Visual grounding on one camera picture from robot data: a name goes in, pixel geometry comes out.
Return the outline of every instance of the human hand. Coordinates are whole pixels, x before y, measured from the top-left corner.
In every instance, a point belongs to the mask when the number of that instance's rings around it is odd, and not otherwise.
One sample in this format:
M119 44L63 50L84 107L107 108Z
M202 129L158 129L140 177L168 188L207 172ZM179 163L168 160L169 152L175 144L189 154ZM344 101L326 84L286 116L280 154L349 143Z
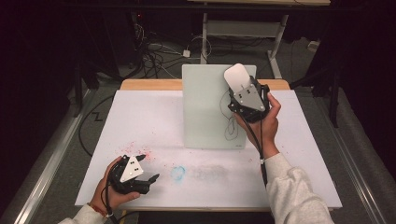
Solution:
M279 113L281 107L279 101L270 92L268 92L267 97L271 105L271 109L267 116L262 121L259 120L254 123L249 123L250 128L256 135L257 139L259 139L259 142L262 140L262 153L265 159L268 159L279 153L275 145L275 136L278 127L276 116ZM236 119L236 122L246 131L248 140L256 146L254 137L248 129L246 123L238 114L233 113L233 115Z
M106 201L106 195L103 189L106 187L107 176L108 173L110 172L110 169L120 160L121 157L118 157L107 166L107 169L105 171L105 176L99 181L99 184L96 187L95 193L93 194L92 200L90 202L91 206L95 206L99 208L104 213L106 213L106 207L103 204L103 202ZM109 200L109 205L112 209L116 209L118 206L120 206L120 204L127 203L138 197L140 197L139 192L120 194L116 192L111 186L108 187L108 200Z

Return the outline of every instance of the gray floor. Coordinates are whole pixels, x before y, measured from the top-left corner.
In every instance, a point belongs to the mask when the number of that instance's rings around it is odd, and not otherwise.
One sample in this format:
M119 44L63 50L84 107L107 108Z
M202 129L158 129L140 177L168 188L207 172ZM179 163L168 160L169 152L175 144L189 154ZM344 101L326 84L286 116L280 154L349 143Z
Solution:
M289 83L304 76L314 57L314 53L306 49L308 42L306 39L301 39L294 43L281 44L276 59L282 77ZM252 42L249 39L244 43L255 43L254 45L256 45L259 42ZM166 46L162 50L176 51L177 53L181 53L185 48L172 42L163 42L162 44ZM224 41L216 42L214 40L212 53L208 60L210 63L256 64L258 78L273 78L266 56L266 51L271 49L272 44L271 40L264 39L258 46L254 47L235 44L231 51L231 46ZM177 54L169 53L162 53L162 56L166 61L179 57ZM193 51L191 57L199 57L198 50ZM199 63L199 60L194 59L183 59L181 61ZM163 68L171 64L164 63ZM158 75L160 78L180 78L180 66L181 63L166 68L166 70L162 69ZM130 71L127 66L122 66L120 70L125 74ZM97 91L89 91L85 98L85 111L99 104L107 96L114 94L120 87L120 84L109 80L106 76L101 75L100 80L100 88ZM310 88L299 88L296 92L343 203L343 208L331 212L334 222L392 223L396 220L394 213L396 209L394 203L396 201L395 182L376 155L359 121L350 109L347 97L342 90L340 91L340 104L337 111L340 126L338 129L334 129L327 119L328 99L326 97L312 97ZM105 101L94 110L99 112L98 119L95 121L94 116L88 116L82 126L82 140L90 152L94 151L110 107L111 101ZM70 112L66 115L58 131L43 150L31 173L26 177L17 196L2 216L1 223L15 222L52 154L58 150L57 147L60 142L64 141L64 137L67 135L65 129L70 126L72 114L73 106L71 106ZM72 217L78 211L74 202L90 159L78 141L78 133L73 133L67 143L62 162L57 167L56 175L51 179L45 196L42 200L39 199L41 201L38 203L30 223L57 223L65 217ZM133 216L126 223L135 223L135 220L136 216Z

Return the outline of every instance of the ink stain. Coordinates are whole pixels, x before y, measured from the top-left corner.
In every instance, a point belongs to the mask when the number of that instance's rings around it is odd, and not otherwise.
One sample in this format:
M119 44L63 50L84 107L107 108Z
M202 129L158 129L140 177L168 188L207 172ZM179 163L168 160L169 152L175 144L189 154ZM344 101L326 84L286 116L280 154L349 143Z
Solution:
M186 174L186 169L182 166L174 167L171 172L171 177L175 181L181 181Z

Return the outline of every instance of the cable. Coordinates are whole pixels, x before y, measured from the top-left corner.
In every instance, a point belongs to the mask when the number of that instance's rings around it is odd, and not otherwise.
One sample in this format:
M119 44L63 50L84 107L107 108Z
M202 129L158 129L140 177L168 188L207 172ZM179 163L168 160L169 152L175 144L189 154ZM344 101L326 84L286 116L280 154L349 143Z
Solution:
M110 99L110 98L114 98L115 94L111 95L111 96L107 96L105 99L103 99L101 102L99 102L99 104L97 104L96 106L93 107L93 109L90 110L90 112L88 112L88 114L84 117L84 119L82 120L82 122L79 124L78 126L78 140L79 143L81 144L82 149L84 149L84 151L88 154L88 156L92 157L91 152L88 151L87 148L85 148L85 145L82 141L82 137L81 137L81 128L82 125L84 124L85 120L87 119L87 117L93 112L93 110L95 110L99 105L101 105L102 103L104 103L106 100Z

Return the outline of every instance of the white sleeve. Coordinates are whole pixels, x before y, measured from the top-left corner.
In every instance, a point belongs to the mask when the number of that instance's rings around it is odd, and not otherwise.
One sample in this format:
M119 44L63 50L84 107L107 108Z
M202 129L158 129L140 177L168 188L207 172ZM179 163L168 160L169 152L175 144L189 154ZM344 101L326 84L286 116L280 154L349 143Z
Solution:
M326 203L312 191L304 170L278 153L265 160L267 194L276 223L333 223Z
M102 217L101 214L95 212L89 205L85 204L76 214L71 218L66 218L59 224L91 224L91 223L105 223L106 218Z

